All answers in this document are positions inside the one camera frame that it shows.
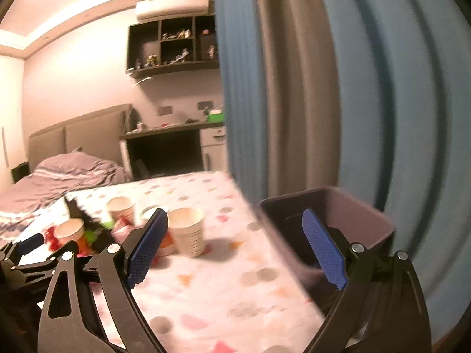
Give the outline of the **purple plastic trash bin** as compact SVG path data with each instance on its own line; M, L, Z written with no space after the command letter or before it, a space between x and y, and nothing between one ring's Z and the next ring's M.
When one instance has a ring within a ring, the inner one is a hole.
M320 222L337 229L350 243L373 251L388 250L394 225L382 212L336 187L320 187L264 199L257 214L280 256L307 294L326 313L338 290L329 284L302 229L305 209L313 209Z

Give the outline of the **white wardrobe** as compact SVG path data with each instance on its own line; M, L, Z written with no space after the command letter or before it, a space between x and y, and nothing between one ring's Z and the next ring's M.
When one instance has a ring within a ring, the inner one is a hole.
M25 62L1 55L1 191L13 185L11 170L26 161L22 132L22 82Z

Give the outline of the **orange paper cup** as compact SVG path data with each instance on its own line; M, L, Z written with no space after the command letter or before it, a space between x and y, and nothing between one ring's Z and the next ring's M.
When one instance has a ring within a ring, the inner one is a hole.
M79 252L85 251L84 222L80 218L71 218L54 229L54 237L63 247L67 242L77 243Z

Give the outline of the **grey upholstered headboard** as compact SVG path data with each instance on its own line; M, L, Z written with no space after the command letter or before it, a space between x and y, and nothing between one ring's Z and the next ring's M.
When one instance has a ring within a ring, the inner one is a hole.
M88 155L122 164L120 138L136 129L139 120L132 104L122 104L43 128L29 136L29 167L34 170L43 160L78 148Z

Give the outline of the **white grid paper cup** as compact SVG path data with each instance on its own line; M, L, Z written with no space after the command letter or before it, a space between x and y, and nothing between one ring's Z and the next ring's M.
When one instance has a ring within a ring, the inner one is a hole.
M142 225L151 229L168 230L168 210L165 207L146 207L141 212Z

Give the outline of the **green box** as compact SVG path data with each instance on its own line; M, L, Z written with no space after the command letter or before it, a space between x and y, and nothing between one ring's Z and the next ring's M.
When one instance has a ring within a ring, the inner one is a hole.
M207 115L207 122L224 122L224 112L221 109L210 110Z

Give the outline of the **dark wall shelf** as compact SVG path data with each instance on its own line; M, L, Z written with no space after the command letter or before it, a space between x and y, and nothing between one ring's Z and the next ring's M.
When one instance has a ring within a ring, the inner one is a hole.
M135 81L218 67L213 14L157 19L129 27L126 74Z

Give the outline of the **black plastic bag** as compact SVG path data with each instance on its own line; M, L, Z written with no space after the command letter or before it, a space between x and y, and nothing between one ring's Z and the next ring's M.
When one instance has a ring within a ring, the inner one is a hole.
M65 199L65 204L71 219L83 221L86 247L80 247L80 250L84 254L100 253L112 243L122 243L132 230L122 221L104 224L98 218L92 218L78 206L76 199Z

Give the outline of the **white air conditioner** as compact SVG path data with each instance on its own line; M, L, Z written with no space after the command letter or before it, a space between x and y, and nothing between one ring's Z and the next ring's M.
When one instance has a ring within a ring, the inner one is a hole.
M135 6L137 21L144 22L157 18L206 14L209 0L141 0Z

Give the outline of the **dark wooden desk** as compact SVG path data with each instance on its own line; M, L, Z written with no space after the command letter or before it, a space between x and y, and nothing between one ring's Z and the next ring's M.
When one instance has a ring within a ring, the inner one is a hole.
M222 122L194 122L132 131L120 138L126 171L134 180L205 171L200 130L224 127Z

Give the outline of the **white drawer cabinet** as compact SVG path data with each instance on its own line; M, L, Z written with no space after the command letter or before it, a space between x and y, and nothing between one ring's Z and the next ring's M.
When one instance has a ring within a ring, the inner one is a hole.
M205 171L228 170L228 152L225 127L200 130L200 146Z

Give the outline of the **blue and grey curtain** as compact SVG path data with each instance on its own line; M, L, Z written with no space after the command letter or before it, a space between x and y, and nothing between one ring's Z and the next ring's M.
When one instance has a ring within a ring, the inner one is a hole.
M257 203L340 187L412 258L431 340L470 310L470 0L215 0L229 165Z

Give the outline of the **grey striped duvet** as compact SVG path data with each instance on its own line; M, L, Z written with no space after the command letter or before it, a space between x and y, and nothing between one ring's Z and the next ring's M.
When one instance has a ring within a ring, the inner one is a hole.
M1 245L12 242L40 214L74 190L129 182L120 164L72 151L54 155L32 173L1 192Z

